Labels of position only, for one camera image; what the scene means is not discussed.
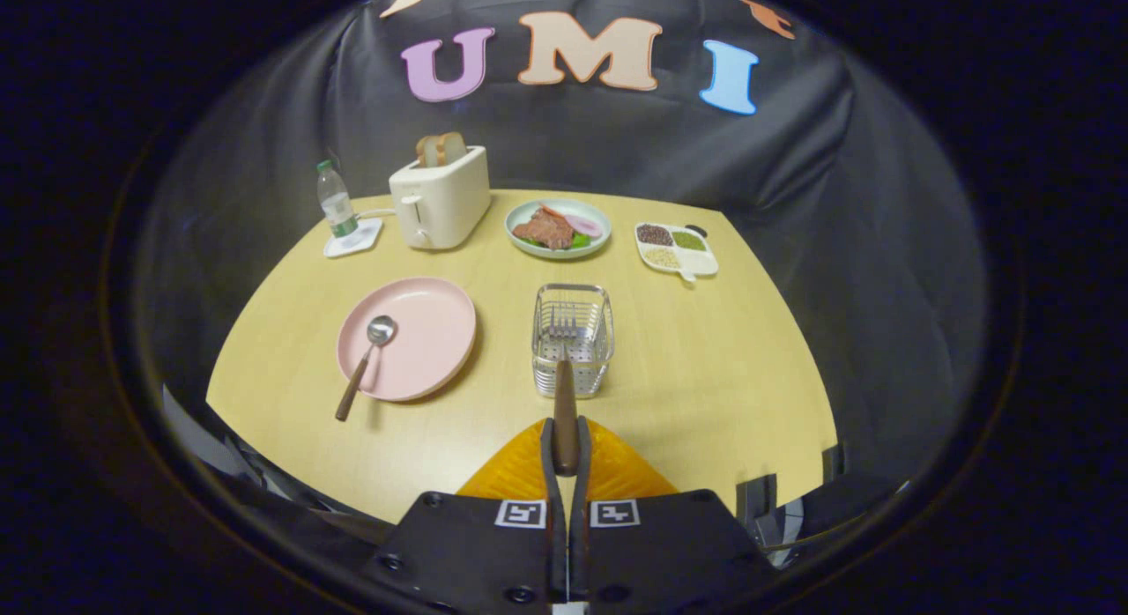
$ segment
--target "toaster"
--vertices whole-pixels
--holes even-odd
[[[408,246],[458,247],[490,208],[486,149],[468,146],[465,156],[444,166],[424,167],[416,159],[391,175],[388,187]]]

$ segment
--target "table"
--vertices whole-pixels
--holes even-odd
[[[546,197],[603,210],[613,226],[603,249],[544,261],[509,243],[505,214]],[[390,208],[391,199],[354,207]],[[783,298],[722,213],[495,190],[467,241],[447,252],[408,248],[398,220],[384,219],[374,248],[335,260],[321,254],[329,230],[315,226],[255,291],[212,372],[209,404],[298,480],[393,522],[424,491],[459,490],[504,442],[552,415],[552,399],[532,383],[532,309],[540,285],[572,282],[605,287],[615,314],[615,357],[599,394],[579,402],[580,414],[616,432],[679,490],[712,489],[732,511],[735,485],[750,478],[775,473],[779,504],[822,484],[821,454],[837,438],[821,378]],[[689,285],[650,270],[632,235],[640,221],[700,226],[720,273]],[[450,280],[474,300],[478,335],[466,367],[415,403],[359,395],[338,422],[341,323],[371,291],[415,275]]]

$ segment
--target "purple letter u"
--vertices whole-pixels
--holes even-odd
[[[399,54],[407,62],[407,86],[423,102],[447,102],[474,93],[486,77],[486,39],[493,27],[467,29],[455,36],[462,45],[462,77],[453,82],[440,82],[434,74],[434,52],[442,41],[426,41]]]

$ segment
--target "wire basket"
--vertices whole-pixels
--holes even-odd
[[[607,291],[593,284],[546,284],[537,291],[532,313],[532,378],[552,397],[556,362],[569,359],[576,398],[599,390],[615,353],[615,319]]]

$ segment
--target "plastic bottle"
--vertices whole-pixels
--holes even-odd
[[[344,238],[356,230],[356,212],[352,209],[345,182],[333,169],[333,161],[317,165],[317,200],[321,202],[335,238]]]

